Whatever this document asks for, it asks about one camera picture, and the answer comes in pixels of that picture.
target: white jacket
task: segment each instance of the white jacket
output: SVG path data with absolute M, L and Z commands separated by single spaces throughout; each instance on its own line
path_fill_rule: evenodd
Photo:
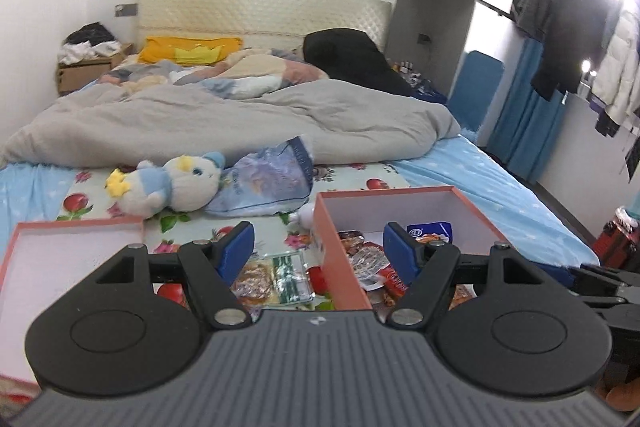
M 640 105 L 639 28 L 640 9 L 636 3 L 625 6 L 593 81 L 593 94 L 607 104 L 609 118 L 619 125 Z

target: metal screw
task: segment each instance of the metal screw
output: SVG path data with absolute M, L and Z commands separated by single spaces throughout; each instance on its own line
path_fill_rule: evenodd
M 401 326 L 415 326 L 424 320 L 424 315 L 412 308 L 401 308 L 391 314 L 391 319 Z
M 216 312 L 213 318 L 218 324 L 225 326 L 237 326 L 246 320 L 246 314 L 242 310 L 236 308 L 224 308 L 223 310 Z

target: cream tufted headboard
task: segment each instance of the cream tufted headboard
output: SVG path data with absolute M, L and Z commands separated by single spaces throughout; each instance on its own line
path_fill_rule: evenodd
M 149 35 L 241 36 L 250 47 L 288 48 L 328 28 L 356 28 L 382 47 L 391 3 L 379 0 L 138 0 L 138 45 Z

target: comforter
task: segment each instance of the comforter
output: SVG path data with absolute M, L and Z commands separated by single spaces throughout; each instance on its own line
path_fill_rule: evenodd
M 4 162 L 99 168 L 222 152 L 228 164 L 304 134 L 316 164 L 414 158 L 460 126 L 442 105 L 316 80 L 250 100 L 206 86 L 126 93 L 111 84 L 60 98 L 6 143 Z

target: plush toy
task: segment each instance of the plush toy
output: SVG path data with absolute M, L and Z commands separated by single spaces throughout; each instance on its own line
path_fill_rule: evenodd
M 225 157 L 219 152 L 179 156 L 163 167 L 142 161 L 128 174 L 115 169 L 107 178 L 106 189 L 120 209 L 133 216 L 147 219 L 166 206 L 191 212 L 216 195 L 224 168 Z

